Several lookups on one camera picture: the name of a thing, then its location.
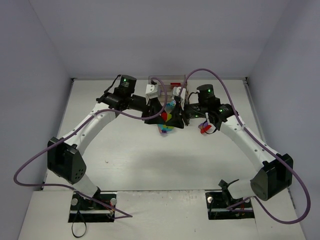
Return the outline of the red curved lego piece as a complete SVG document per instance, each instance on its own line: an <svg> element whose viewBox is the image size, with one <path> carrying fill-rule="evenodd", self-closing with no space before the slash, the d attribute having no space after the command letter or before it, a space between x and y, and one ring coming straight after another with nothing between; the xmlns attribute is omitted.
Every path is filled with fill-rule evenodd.
<svg viewBox="0 0 320 240"><path fill-rule="evenodd" d="M200 128L200 133L201 134L209 134L207 131L211 128L212 126L210 124L203 124Z"/></svg>

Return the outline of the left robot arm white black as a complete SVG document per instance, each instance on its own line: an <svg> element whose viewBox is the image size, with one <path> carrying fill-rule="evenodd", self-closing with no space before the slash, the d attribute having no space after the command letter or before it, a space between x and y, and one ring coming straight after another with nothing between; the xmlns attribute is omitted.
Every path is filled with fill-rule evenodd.
<svg viewBox="0 0 320 240"><path fill-rule="evenodd" d="M89 206L101 200L101 190L86 174L87 166L83 154L100 131L122 111L132 109L142 113L147 120L160 120L164 106L158 97L161 89L152 81L146 86L145 96L135 95L136 78L119 76L120 82L113 92L106 89L96 99L92 111L68 134L60 139L52 137L47 146L47 168L67 181L76 191L84 194Z"/></svg>

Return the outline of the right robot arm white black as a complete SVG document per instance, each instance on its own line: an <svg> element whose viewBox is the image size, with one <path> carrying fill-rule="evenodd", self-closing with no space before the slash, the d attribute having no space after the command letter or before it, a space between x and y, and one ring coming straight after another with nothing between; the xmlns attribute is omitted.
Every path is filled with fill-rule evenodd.
<svg viewBox="0 0 320 240"><path fill-rule="evenodd" d="M250 160L256 175L252 179L221 181L220 187L233 199L255 196L267 201L292 183L293 159L281 155L258 138L242 121L229 103L222 104L215 96L212 84L197 87L198 102L185 100L186 90L174 87L172 98L176 104L168 124L183 128L191 119L204 118L215 130L229 137Z"/></svg>

